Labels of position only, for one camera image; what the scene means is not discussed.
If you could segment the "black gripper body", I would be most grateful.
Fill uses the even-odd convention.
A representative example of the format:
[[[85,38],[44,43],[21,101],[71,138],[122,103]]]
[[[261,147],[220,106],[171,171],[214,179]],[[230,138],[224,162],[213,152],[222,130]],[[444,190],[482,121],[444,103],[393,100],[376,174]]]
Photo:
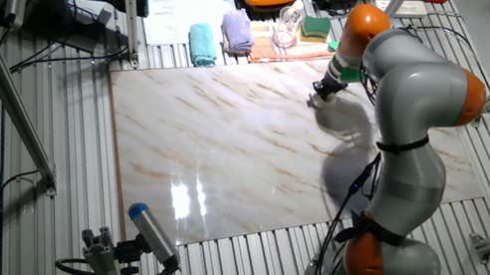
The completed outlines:
[[[322,80],[315,81],[312,83],[314,90],[321,97],[327,97],[338,93],[339,91],[345,89],[348,85],[343,83],[340,84],[338,81],[334,81],[328,78],[323,78]]]

